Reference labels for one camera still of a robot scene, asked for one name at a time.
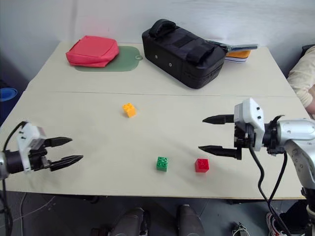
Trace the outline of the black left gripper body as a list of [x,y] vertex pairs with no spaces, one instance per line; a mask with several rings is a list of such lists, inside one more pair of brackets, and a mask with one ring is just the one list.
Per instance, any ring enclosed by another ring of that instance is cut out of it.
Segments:
[[45,146],[41,146],[39,149],[31,149],[29,152],[31,170],[39,171],[50,168],[51,161],[46,158],[46,155],[47,150]]

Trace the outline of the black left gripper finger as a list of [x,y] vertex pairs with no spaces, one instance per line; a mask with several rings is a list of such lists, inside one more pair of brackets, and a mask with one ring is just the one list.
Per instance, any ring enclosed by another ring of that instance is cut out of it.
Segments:
[[45,140],[45,147],[53,148],[53,147],[58,147],[62,146],[66,143],[71,142],[72,139],[68,137],[55,137],[55,138],[50,138]]
[[59,161],[50,163],[50,171],[60,170],[66,167],[73,165],[74,163],[80,161],[84,156],[83,155],[72,155],[64,157]]

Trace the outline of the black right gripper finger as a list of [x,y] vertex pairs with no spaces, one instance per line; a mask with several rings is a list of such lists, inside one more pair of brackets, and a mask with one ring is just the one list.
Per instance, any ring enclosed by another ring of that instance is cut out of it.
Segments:
[[226,124],[234,123],[234,115],[216,115],[203,119],[204,123],[210,124]]
[[242,160],[242,149],[241,148],[223,148],[222,146],[199,146],[200,150],[223,157],[232,157],[237,160]]

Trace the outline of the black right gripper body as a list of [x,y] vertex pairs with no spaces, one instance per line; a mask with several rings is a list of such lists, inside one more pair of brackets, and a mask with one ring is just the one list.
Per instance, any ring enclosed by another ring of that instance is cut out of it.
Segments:
[[255,145],[254,127],[249,123],[236,122],[234,126],[234,147],[249,148]]

